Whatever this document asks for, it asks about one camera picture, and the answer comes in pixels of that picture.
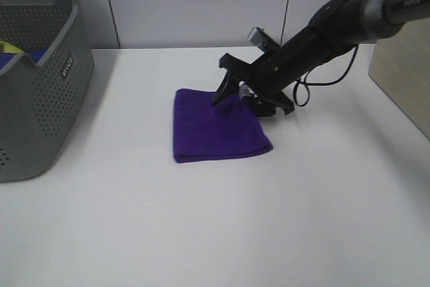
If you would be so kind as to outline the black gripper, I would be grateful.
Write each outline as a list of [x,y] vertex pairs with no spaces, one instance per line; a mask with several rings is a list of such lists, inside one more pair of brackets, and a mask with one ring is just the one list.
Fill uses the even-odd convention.
[[212,97],[212,106],[237,94],[243,82],[254,93],[250,109],[258,118],[272,117],[280,108],[294,111],[294,103],[282,90],[303,74],[350,51],[350,46],[305,27],[276,51],[263,53],[246,63],[228,53],[219,60],[226,74]]

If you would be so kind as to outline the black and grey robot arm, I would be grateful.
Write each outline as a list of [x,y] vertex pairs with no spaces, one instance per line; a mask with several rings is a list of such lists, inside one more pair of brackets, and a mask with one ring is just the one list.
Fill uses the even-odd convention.
[[360,44],[391,38],[407,22],[428,17],[429,0],[330,0],[283,45],[254,27],[248,39],[263,54],[252,63],[225,54],[219,66],[226,74],[212,105],[238,94],[244,84],[252,91],[249,106],[257,116],[273,116],[277,108],[289,114],[299,102],[289,99],[284,88],[293,84],[294,93],[300,85],[309,89],[316,85],[308,80],[315,68],[349,51],[357,52]]

